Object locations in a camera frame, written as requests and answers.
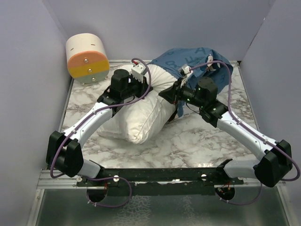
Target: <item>blue t-shirt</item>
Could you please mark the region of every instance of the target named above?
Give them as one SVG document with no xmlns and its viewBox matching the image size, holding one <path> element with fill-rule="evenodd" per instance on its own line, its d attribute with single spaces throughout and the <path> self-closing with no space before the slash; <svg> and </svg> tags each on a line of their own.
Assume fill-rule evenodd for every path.
<svg viewBox="0 0 301 226">
<path fill-rule="evenodd" d="M 149 64 L 157 65 L 167 72 L 172 74 L 175 78 L 182 77 L 179 69 L 187 64 L 190 67 L 195 67 L 199 64 L 205 63 L 208 60 L 208 57 L 212 55 L 213 60 L 220 60 L 223 61 L 230 69 L 231 75 L 233 72 L 233 67 L 230 62 L 210 48 L 173 48 L 162 54 L 161 56 L 153 59 Z M 211 78 L 214 80 L 217 88 L 218 93 L 229 84 L 229 75 L 227 69 L 221 65 L 219 68 L 216 64 L 213 65 L 214 69 L 219 70 L 218 73 L 214 73 Z M 193 71 L 192 76 L 189 78 L 187 82 L 187 86 L 194 89 L 198 80 L 204 76 L 206 72 L 207 66 L 203 66 L 201 68 L 195 69 Z M 178 116 L 183 116 L 183 106 L 184 102 L 180 102 L 178 104 Z"/>
</svg>

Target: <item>white container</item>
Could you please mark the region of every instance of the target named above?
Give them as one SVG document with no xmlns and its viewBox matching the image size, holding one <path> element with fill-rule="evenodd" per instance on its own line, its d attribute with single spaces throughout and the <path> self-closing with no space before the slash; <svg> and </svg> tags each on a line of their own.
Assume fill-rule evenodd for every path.
<svg viewBox="0 0 301 226">
<path fill-rule="evenodd" d="M 70 37 L 66 42 L 68 72 L 83 84 L 102 81 L 110 65 L 103 43 L 94 34 L 83 33 Z"/>
</svg>

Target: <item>marble surface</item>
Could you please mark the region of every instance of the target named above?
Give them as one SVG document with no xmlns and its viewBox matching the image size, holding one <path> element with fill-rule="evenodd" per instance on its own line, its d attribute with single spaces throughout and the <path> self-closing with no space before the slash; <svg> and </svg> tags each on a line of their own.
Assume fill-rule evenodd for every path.
<svg viewBox="0 0 301 226">
<path fill-rule="evenodd" d="M 108 79 L 93 85 L 74 82 L 63 122 L 63 130 L 80 120 L 110 84 L 114 70 L 126 63 L 111 63 Z M 251 107 L 239 74 L 232 74 L 232 110 L 256 128 Z M 228 86 L 218 95 L 227 103 Z M 186 106 L 184 116 L 164 126 L 161 132 L 142 145 L 101 137 L 97 131 L 82 148 L 84 158 L 107 168 L 212 167 L 228 158 L 249 160 L 255 157 L 233 137 L 204 122 Z"/>
</svg>

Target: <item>white marble countertop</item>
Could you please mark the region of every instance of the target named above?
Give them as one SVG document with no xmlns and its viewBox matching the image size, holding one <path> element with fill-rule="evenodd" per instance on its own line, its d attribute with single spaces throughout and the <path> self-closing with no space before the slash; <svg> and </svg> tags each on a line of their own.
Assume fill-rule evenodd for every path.
<svg viewBox="0 0 301 226">
<path fill-rule="evenodd" d="M 66 110 L 63 130 L 80 120 L 109 86 L 113 71 L 126 63 L 111 63 L 108 79 L 93 85 L 73 83 Z M 255 126 L 251 107 L 239 74 L 234 66 L 232 74 L 232 110 L 246 123 Z M 227 103 L 228 86 L 218 95 Z M 228 158 L 249 160 L 255 157 L 233 137 L 204 122 L 200 115 L 186 106 L 184 116 L 164 126 L 161 132 L 135 145 L 124 140 L 108 139 L 97 131 L 82 148 L 86 159 L 106 168 L 178 168 L 218 166 Z"/>
</svg>

